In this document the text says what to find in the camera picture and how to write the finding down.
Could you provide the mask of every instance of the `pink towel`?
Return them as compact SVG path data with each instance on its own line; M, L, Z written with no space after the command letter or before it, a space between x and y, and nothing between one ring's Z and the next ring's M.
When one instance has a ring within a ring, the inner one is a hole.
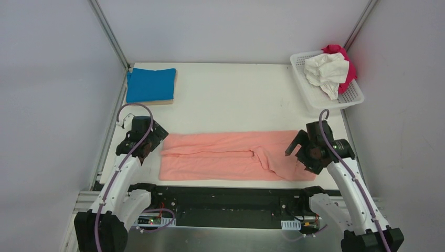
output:
M315 174L284 151L297 131L170 134L160 180L312 181Z

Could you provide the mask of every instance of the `white cloth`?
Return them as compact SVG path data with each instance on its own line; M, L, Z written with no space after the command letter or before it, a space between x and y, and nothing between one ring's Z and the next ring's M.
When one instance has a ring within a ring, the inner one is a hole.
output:
M346 81L349 61L338 52L320 54L304 61L304 73L309 83L319 86L331 100L338 98L338 87Z

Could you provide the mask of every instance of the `blue towel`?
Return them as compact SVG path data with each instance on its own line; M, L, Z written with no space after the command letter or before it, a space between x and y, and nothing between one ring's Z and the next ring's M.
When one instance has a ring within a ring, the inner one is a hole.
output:
M133 68L133 72L126 74L126 101L129 103L172 100L175 77L174 68L159 71Z

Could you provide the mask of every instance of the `plastic basket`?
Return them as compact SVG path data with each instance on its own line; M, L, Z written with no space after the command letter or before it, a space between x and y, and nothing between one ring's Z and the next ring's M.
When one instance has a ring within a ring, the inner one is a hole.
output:
M291 64L295 82L301 92L304 103L310 113L320 113L323 109L346 109L349 106L362 103L365 97L353 80L343 94L338 94L337 100L331 100L329 96L317 86L308 82L304 74L304 60L322 54L323 51L310 51L294 54L291 56Z

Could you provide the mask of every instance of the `red cloth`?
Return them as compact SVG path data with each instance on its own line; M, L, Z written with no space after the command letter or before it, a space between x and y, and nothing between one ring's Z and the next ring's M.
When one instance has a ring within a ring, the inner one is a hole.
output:
M354 67L354 65L352 65L351 61L349 60L349 56L347 55L346 50L339 45L328 45L325 48L323 48L322 50L325 54L341 53L345 57L345 60L349 61L349 72L346 77L346 81L345 81L345 83L341 83L340 86L338 87L338 93L346 92L351 81L353 79L357 78L355 67Z

